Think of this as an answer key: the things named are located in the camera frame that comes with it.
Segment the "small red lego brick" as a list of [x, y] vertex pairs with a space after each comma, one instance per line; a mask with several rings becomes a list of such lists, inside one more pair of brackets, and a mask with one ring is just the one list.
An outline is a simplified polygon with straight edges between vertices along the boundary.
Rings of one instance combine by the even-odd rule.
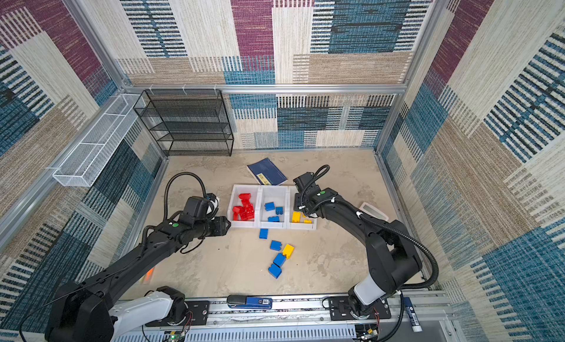
[[253, 204], [249, 201], [242, 201], [242, 205], [246, 211], [254, 211], [255, 209]]

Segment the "long red lego brick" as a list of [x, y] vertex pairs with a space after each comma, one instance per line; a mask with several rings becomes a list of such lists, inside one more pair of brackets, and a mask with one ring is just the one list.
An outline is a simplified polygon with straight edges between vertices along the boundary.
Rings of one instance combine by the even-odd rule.
[[235, 221], [254, 221], [255, 211], [246, 208], [235, 207], [232, 210], [233, 219]]

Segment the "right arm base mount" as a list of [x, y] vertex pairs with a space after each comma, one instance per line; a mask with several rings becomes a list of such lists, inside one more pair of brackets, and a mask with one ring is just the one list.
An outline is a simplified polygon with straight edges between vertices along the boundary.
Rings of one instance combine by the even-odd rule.
[[322, 300], [322, 307], [329, 311], [331, 321], [377, 320], [391, 318], [386, 300], [377, 300], [364, 311], [354, 311], [348, 296], [328, 296]]

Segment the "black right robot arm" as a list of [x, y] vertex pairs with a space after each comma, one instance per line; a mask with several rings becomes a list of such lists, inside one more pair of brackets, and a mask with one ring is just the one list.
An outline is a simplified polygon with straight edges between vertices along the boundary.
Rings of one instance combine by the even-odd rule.
[[372, 313], [372, 305], [398, 291], [429, 288], [436, 283], [439, 265], [433, 253], [410, 236], [398, 220], [387, 222], [357, 208], [331, 188], [316, 181], [330, 170], [321, 166], [294, 179], [295, 209], [311, 218], [325, 218], [344, 228], [366, 248], [368, 276], [350, 289], [348, 302], [356, 318]]

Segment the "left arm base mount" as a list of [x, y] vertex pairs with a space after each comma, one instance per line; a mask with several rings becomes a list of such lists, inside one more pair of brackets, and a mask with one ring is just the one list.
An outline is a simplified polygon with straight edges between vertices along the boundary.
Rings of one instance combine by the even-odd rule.
[[182, 311], [181, 327], [205, 326], [207, 324], [210, 301], [185, 301]]

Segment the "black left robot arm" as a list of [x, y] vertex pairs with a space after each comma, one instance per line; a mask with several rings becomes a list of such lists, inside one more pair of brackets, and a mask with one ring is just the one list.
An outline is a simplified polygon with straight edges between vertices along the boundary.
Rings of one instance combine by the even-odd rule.
[[83, 282], [66, 283], [57, 289], [54, 299], [35, 308], [19, 323], [19, 337], [24, 340], [24, 324], [35, 314], [49, 311], [46, 341], [110, 341], [116, 332], [117, 318], [110, 309], [134, 283], [158, 263], [176, 252], [185, 255], [192, 240], [224, 236], [230, 221], [218, 216], [216, 195], [206, 190], [202, 179], [187, 172], [200, 185], [201, 196], [191, 196], [185, 207], [169, 213], [170, 187], [184, 176], [175, 174], [166, 184], [163, 198], [163, 220], [142, 231], [141, 243], [114, 264]]

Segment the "red lego brick top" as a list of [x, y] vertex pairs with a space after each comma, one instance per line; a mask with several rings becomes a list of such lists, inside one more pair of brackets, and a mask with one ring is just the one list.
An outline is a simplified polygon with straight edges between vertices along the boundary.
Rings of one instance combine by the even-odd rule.
[[249, 202], [252, 196], [250, 193], [241, 193], [238, 197], [242, 202]]

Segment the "yellow lego brick slanted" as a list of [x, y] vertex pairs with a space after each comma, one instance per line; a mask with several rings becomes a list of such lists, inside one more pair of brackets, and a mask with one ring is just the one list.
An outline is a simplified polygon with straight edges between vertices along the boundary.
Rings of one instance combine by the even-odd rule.
[[285, 256], [285, 258], [288, 260], [294, 252], [294, 246], [287, 244], [287, 245], [285, 245], [282, 252], [283, 252], [283, 255]]

